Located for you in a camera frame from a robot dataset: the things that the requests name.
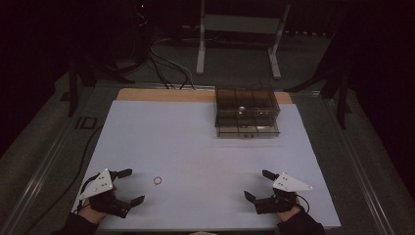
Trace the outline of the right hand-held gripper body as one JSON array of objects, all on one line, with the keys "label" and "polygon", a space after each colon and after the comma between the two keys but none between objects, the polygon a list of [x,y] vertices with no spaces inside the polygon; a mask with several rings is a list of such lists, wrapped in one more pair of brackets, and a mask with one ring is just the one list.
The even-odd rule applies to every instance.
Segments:
[{"label": "right hand-held gripper body", "polygon": [[312,186],[287,173],[278,174],[272,181],[273,195],[266,199],[256,199],[254,207],[257,214],[289,211],[297,204],[299,191],[310,191]]}]

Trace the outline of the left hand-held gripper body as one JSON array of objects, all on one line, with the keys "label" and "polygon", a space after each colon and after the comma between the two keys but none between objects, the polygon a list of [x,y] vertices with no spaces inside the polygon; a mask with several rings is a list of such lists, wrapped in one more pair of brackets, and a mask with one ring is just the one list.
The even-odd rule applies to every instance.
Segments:
[{"label": "left hand-held gripper body", "polygon": [[105,168],[101,173],[90,177],[81,188],[79,208],[88,199],[94,211],[126,218],[131,206],[115,196],[116,173],[117,171]]}]

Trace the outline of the clear smoky drawer box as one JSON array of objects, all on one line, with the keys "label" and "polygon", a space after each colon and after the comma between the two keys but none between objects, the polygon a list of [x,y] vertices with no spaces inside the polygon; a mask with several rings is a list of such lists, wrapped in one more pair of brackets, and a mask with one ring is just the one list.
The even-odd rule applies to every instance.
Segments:
[{"label": "clear smoky drawer box", "polygon": [[270,88],[215,88],[215,128],[219,138],[275,138],[280,107]]}]

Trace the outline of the person's right hand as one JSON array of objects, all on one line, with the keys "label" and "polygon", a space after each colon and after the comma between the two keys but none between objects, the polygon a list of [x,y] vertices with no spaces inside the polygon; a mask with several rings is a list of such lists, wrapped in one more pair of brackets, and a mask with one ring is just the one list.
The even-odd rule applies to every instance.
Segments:
[{"label": "person's right hand", "polygon": [[276,215],[281,222],[285,222],[299,212],[301,212],[301,206],[294,205],[289,211],[277,212]]}]

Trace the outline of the person's left hand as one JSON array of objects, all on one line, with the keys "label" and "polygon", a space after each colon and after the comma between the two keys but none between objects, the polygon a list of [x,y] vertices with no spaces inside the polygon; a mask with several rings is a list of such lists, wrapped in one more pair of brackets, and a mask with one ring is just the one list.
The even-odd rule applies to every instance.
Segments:
[{"label": "person's left hand", "polygon": [[104,212],[94,211],[88,199],[84,201],[77,214],[93,224],[99,224],[107,216]]}]

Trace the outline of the white table mat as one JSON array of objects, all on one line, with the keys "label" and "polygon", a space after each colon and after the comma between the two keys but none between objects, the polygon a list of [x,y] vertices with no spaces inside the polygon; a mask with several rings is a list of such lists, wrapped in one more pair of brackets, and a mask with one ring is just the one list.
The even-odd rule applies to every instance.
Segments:
[{"label": "white table mat", "polygon": [[311,185],[303,192],[310,215],[327,228],[340,226],[296,105],[282,106],[280,133],[269,139],[221,139],[214,116],[212,103],[113,102],[86,174],[131,168],[115,182],[116,194],[145,201],[126,218],[105,218],[101,229],[272,230],[275,216],[257,214],[244,196],[271,196],[264,169]]}]

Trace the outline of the black tripod stand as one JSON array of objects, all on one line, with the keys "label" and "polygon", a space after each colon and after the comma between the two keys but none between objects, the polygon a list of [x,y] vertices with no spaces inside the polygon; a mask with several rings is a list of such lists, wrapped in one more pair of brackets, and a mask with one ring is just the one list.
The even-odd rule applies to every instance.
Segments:
[{"label": "black tripod stand", "polygon": [[326,80],[323,88],[319,92],[319,95],[322,99],[332,99],[335,95],[338,95],[336,118],[340,127],[342,129],[346,129],[346,114],[350,112],[350,109],[346,103],[348,77],[350,71],[351,66],[337,66],[323,71],[320,74],[315,74],[312,78],[296,86],[286,88],[285,92],[297,93],[312,84],[315,84],[321,80]]},{"label": "black tripod stand", "polygon": [[132,80],[122,77],[104,64],[93,59],[90,55],[81,53],[76,49],[69,51],[69,101],[68,116],[72,117],[78,107],[78,81],[84,86],[93,87],[97,83],[94,71],[99,71],[111,79],[124,84],[133,84]]}]

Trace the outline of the grey metal stand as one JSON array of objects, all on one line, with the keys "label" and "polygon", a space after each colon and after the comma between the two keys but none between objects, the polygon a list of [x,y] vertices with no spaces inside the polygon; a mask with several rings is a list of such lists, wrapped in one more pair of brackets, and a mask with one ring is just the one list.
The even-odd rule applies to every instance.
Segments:
[{"label": "grey metal stand", "polygon": [[274,44],[267,49],[269,65],[275,79],[281,78],[281,71],[277,61],[277,50],[285,29],[285,24],[291,10],[291,4],[285,3],[282,15],[279,18],[259,18],[245,16],[227,16],[206,13],[206,0],[201,0],[200,10],[200,37],[196,65],[196,74],[203,75],[206,58],[206,31],[226,31],[262,33],[274,36]]}]

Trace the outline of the aluminium floor rail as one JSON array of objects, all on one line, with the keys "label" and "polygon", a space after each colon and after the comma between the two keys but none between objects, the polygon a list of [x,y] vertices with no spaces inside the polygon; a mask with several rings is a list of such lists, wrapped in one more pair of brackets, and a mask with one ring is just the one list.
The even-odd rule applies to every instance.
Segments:
[{"label": "aluminium floor rail", "polygon": [[63,93],[56,93],[0,159],[0,235],[19,231],[92,92],[91,87],[80,90],[73,117],[60,100]]},{"label": "aluminium floor rail", "polygon": [[370,213],[372,214],[372,217],[374,218],[374,221],[377,225],[380,235],[396,235],[389,219],[387,218],[385,214],[384,208],[381,202],[379,201],[379,197],[376,194],[374,187],[367,176],[367,173],[360,161],[360,158],[358,154],[356,153],[355,149],[352,147],[352,144],[350,142],[350,139],[348,138],[346,130],[342,129],[338,123],[337,116],[336,116],[337,110],[336,110],[335,103],[332,100],[327,100],[327,99],[323,99],[322,102],[329,114],[329,117],[332,123],[335,126],[335,129],[341,136],[343,145],[346,148],[346,155],[349,158],[352,171],[355,175],[356,181],[359,185],[359,188],[362,192],[362,195],[365,199],[368,209]]}]

